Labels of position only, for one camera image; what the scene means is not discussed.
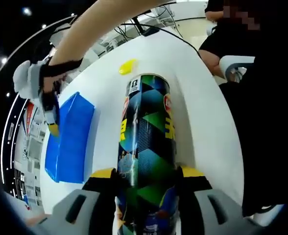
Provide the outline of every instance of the can label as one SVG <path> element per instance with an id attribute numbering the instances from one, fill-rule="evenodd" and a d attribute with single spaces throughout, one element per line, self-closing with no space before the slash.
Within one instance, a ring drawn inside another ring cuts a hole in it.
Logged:
<path id="1" fill-rule="evenodd" d="M 156 75 L 130 81 L 120 130 L 118 234 L 175 234 L 175 128 L 169 85 Z"/>

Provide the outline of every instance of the ceiling light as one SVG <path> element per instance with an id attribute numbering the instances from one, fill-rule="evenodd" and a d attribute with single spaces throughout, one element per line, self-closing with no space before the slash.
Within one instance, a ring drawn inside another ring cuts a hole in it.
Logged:
<path id="1" fill-rule="evenodd" d="M 30 8 L 28 7 L 24 7 L 22 8 L 22 13 L 26 16 L 31 16 L 32 15 L 32 11 L 30 10 Z"/>
<path id="2" fill-rule="evenodd" d="M 4 65 L 5 63 L 7 63 L 7 57 L 3 57 L 2 59 L 1 59 L 1 63 Z"/>

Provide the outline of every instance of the cylindrical can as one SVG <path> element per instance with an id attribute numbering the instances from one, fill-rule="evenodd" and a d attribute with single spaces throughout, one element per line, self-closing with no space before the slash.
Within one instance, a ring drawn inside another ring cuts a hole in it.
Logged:
<path id="1" fill-rule="evenodd" d="M 169 84 L 144 74 L 127 86 L 118 173 L 118 234 L 175 234 L 175 129 Z"/>

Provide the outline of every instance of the blue box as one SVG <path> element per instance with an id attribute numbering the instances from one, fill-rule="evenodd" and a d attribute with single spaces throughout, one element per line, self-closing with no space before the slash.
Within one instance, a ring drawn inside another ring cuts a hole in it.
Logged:
<path id="1" fill-rule="evenodd" d="M 79 92 L 61 106 L 59 137 L 50 134 L 45 159 L 45 171 L 53 181 L 84 182 L 85 150 L 94 109 Z"/>

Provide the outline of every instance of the person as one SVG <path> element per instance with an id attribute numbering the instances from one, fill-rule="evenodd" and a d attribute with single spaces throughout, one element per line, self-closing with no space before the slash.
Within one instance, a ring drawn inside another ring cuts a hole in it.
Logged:
<path id="1" fill-rule="evenodd" d="M 224 0 L 209 0 L 205 9 L 206 18 L 216 22 L 212 34 L 199 48 L 199 54 L 209 71 L 224 78 L 219 67 L 220 59 L 225 55 L 256 56 L 260 26 L 251 22 L 244 12 L 236 18 L 230 17 L 230 7 L 224 6 Z"/>
<path id="2" fill-rule="evenodd" d="M 59 44 L 49 65 L 81 60 L 85 52 L 103 34 L 124 21 L 165 2 L 165 0 L 98 0 L 73 24 Z M 240 2 L 228 0 L 224 10 L 228 18 L 221 20 L 238 21 L 236 25 L 239 28 L 247 28 L 253 20 L 253 28 L 256 29 L 255 26 L 258 26 L 260 30 L 257 31 L 262 33 L 261 39 L 256 42 L 255 48 L 259 50 L 254 65 L 248 69 L 241 82 L 220 85 L 237 128 L 243 155 L 245 185 L 243 214 L 252 215 L 262 206 L 283 204 L 288 201 L 288 184 L 280 184 L 279 190 L 277 183 L 288 181 L 288 161 L 277 159 L 278 156 L 288 159 L 288 148 L 286 148 L 288 129 L 278 127 L 279 123 L 288 125 L 288 121 L 284 121 L 286 117 L 282 112 L 287 109 L 286 105 L 283 105 L 287 104 L 284 102 L 286 96 L 282 95 L 285 83 L 274 82 L 271 88 L 267 83 L 269 76 L 272 77 L 272 81 L 282 81 L 286 75 L 283 69 L 284 61 L 277 59 L 280 51 L 274 50 L 269 43 L 281 40 L 279 35 L 276 35 L 276 26 L 279 25 L 278 7 L 276 2 L 265 4 L 258 0 Z M 246 40 L 243 38 L 244 35 L 245 33 L 237 38 Z M 53 83 L 61 76 L 63 75 L 44 77 L 43 92 L 51 93 Z M 280 84 L 279 89 L 274 87 L 276 84 Z"/>

